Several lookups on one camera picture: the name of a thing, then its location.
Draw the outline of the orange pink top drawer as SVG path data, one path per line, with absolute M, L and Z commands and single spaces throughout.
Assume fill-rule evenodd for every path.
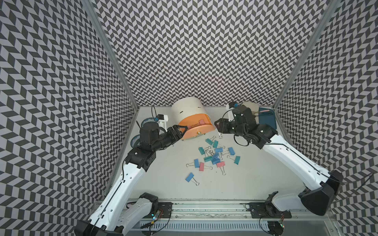
M 205 125 L 200 125 L 200 120 L 204 120 Z M 196 138 L 198 136 L 204 135 L 215 130 L 215 127 L 211 122 L 210 116 L 207 114 L 196 114 L 189 116 L 183 119 L 181 122 L 179 122 L 179 125 L 188 127 L 188 130 L 183 136 L 182 140 Z

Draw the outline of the cream round drawer cabinet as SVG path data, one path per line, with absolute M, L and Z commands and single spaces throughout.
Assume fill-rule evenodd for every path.
M 178 123 L 178 125 L 179 122 L 189 116 L 196 114 L 207 114 L 200 100 L 196 97 L 187 97 L 176 101 L 172 105 L 172 113 L 174 120 Z

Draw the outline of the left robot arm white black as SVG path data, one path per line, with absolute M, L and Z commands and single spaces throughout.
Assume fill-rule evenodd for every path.
M 132 190 L 147 173 L 159 150 L 164 150 L 183 138 L 187 126 L 174 125 L 167 129 L 157 122 L 147 122 L 139 130 L 140 137 L 123 161 L 121 174 L 99 207 L 88 220 L 79 220 L 74 229 L 77 236 L 125 236 L 143 217 L 158 209 L 158 197 L 142 194 L 137 202 L 124 210 Z

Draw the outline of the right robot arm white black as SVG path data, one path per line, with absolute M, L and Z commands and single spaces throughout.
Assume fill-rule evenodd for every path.
M 231 120 L 220 118 L 214 125 L 220 134 L 233 134 L 244 138 L 248 144 L 271 154 L 300 178 L 304 189 L 290 194 L 273 192 L 267 204 L 283 212 L 306 209 L 324 216 L 338 195 L 343 175 L 316 164 L 288 143 L 277 130 L 268 124 L 258 124 L 250 108 L 240 105 L 230 109 Z

